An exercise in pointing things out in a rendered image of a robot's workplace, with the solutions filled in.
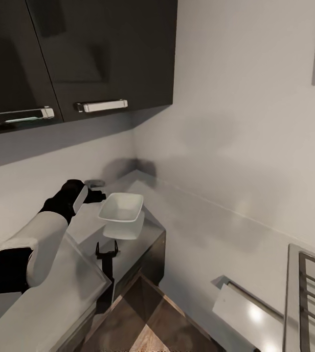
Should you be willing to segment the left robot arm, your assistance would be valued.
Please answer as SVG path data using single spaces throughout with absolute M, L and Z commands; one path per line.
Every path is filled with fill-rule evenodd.
M 0 318 L 48 277 L 70 220 L 82 203 L 106 200 L 103 180 L 69 179 L 18 233 L 0 245 Z

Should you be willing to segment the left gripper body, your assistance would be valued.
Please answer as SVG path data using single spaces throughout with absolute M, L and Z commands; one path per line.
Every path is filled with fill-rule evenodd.
M 86 200 L 83 203 L 94 203 L 94 202 L 99 203 L 99 202 L 103 201 L 103 199 L 102 199 L 102 191 L 100 191 L 100 190 L 98 190 L 98 191 L 93 191 L 93 190 L 90 191 L 89 190 L 89 192 L 90 192 L 89 199 Z

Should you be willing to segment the bowl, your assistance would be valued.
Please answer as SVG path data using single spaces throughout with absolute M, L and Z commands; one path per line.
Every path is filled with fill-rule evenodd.
M 144 196 L 112 193 L 102 205 L 98 218 L 115 223 L 134 223 L 140 214 Z

